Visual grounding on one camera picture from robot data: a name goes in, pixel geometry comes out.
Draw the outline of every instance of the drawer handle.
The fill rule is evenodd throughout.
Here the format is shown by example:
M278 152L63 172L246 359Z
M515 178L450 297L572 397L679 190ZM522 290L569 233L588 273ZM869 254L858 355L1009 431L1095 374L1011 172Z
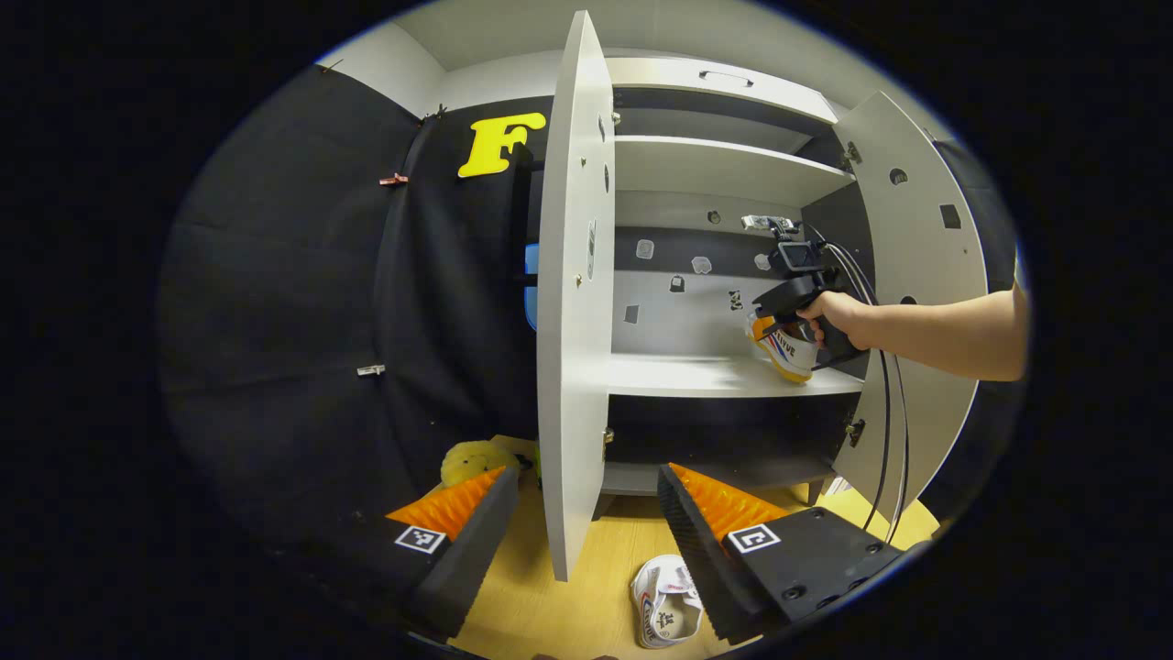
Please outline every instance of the drawer handle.
M738 80L744 80L746 87L753 87L753 81L750 80L748 77L741 77L740 75L733 75L731 73L721 73L721 72L718 72L718 70L703 70L703 72L700 72L700 80L704 80L705 82L708 82L708 77L707 76L711 73L714 73L717 75L728 76L728 77L735 77Z

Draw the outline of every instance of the white sneaker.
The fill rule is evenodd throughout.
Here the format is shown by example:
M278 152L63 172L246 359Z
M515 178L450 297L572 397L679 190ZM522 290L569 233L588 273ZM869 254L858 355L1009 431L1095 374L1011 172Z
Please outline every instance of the white sneaker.
M778 369L784 379L794 383L806 383L811 380L811 370L815 359L819 358L819 346L792 338L782 333L781 327L769 335L764 335L765 329L773 322L773 317L758 318L758 314L751 311L746 317L745 334L755 347L766 352L769 361L774 363L774 369Z
M705 606L684 559L662 554L644 564L631 583L639 646L664 648L697 634Z

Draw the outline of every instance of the cabinet shelf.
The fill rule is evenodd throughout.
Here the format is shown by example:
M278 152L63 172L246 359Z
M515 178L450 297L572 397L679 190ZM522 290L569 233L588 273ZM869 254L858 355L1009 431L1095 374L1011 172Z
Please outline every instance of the cabinet shelf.
M814 161L713 140L615 137L616 189L696 192L802 207L855 177Z
M616 109L680 108L818 135L838 120L822 94L760 72L680 57L608 57Z
M645 397L804 397L863 390L863 381L829 368L799 385L784 380L768 360L635 354L611 356L608 385L612 395Z

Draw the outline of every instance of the wooden floor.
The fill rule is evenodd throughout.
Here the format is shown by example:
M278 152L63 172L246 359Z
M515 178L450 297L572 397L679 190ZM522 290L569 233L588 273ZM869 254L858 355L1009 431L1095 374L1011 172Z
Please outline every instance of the wooden floor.
M754 495L788 511L806 509L805 485ZM823 496L819 506L856 525L863 524L870 509L856 491ZM879 513L876 518L869 531L883 537L888 524ZM907 549L927 540L936 529L929 511L915 502L904 512L893 545ZM606 516L591 524L570 581L555 581L542 494L534 471L526 471L509 531L460 637L449 644L494 660L590 660L601 655L619 660L701 659L732 648L716 638L707 617L697 637L684 644L653 651L636 642L636 608L629 585L644 562L658 554L679 551L656 498L621 497Z

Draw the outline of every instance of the open cabinet door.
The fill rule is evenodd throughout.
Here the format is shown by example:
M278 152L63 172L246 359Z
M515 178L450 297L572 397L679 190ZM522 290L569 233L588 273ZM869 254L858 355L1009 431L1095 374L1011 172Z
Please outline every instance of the open cabinet door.
M944 304L986 293L985 261L969 206L952 172L921 129L876 91L834 125L848 151L867 207L880 304ZM909 434L904 506L936 475L961 433L977 382L900 361ZM888 356L891 424L887 477L879 512L889 522L901 491L904 410L897 373ZM873 502L884 445L884 382L872 352L855 421L866 422L856 447L845 442L834 470Z
M554 577L567 581L603 485L615 283L611 77L586 12L562 55L542 183L537 426Z

